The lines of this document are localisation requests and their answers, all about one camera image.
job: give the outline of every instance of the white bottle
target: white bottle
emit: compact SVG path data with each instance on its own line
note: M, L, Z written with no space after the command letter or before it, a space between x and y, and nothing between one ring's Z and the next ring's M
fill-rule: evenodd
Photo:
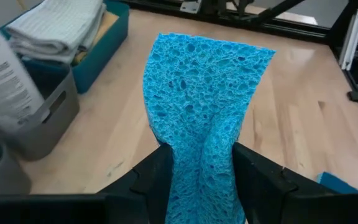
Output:
M17 131L43 103L30 75L0 34L0 128Z

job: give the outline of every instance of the storage bin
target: storage bin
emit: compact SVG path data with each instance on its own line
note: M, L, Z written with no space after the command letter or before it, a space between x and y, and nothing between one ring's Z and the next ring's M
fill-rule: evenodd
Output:
M89 90L104 66L109 62L128 35L129 6L108 0L105 0L104 3L106 4L106 10L117 15L119 18L88 52L81 63L72 68L78 93L85 93ZM1 27L1 32L9 39L10 36L4 31L4 27ZM53 63L52 65L49 62L40 63L38 60L32 60L28 63L33 61L39 66L42 65L45 70L54 66Z
M24 62L39 88L45 103L28 122L13 134L0 131L0 141L17 151L25 160L33 161L48 155L77 115L80 106L73 74L68 65L49 67Z
M6 146L0 144L0 195L29 194L31 181Z

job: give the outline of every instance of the black metal frame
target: black metal frame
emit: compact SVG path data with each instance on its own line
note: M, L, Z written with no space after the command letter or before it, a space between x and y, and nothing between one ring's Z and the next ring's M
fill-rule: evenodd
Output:
M239 13L232 10L222 10L222 1L226 0L203 0L201 10L197 14L181 12L181 0L119 0L130 5L133 9L156 12L169 16L185 19L210 22L222 26L247 29L266 34L273 34L292 39L316 42L330 46L333 54L338 59L344 45L344 38L349 27L352 16L358 8L358 0L349 0L332 28L302 24L300 22L277 19L275 16L289 10L304 0L286 0L279 5L266 9L259 15ZM358 60L358 46L355 60ZM352 71L343 70L343 73L352 88L358 91L356 82L352 77Z

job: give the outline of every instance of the folded towel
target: folded towel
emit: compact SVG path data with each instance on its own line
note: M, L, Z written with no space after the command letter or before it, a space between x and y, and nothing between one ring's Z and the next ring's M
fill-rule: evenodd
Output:
M102 0L45 0L6 26L11 47L30 58L70 63L104 10Z
M117 21L118 16L114 15L111 12L105 12L103 14L103 18L101 19L100 26L96 37L93 39L91 48L94 47L99 40L103 37L103 35L110 29L110 27ZM73 65L78 65L87 55L87 52L78 53L73 61Z
M92 43L96 37L96 34L99 31L102 16L105 12L106 12L106 4L102 4L102 7L101 7L98 15L94 18L94 21L91 25L91 29L85 35L85 38L83 39L82 43L80 44L80 48L79 48L80 51L86 52L91 48Z

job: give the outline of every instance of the gray plastic bin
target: gray plastic bin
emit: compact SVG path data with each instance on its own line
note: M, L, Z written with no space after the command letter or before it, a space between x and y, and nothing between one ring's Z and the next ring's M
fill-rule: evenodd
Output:
M6 146L0 144L0 195L29 194L31 181Z
M71 68L66 65L50 66L32 62L26 64L27 71L45 98L45 103L28 122L14 134L0 132L0 141L28 161L48 155L77 115L77 90Z

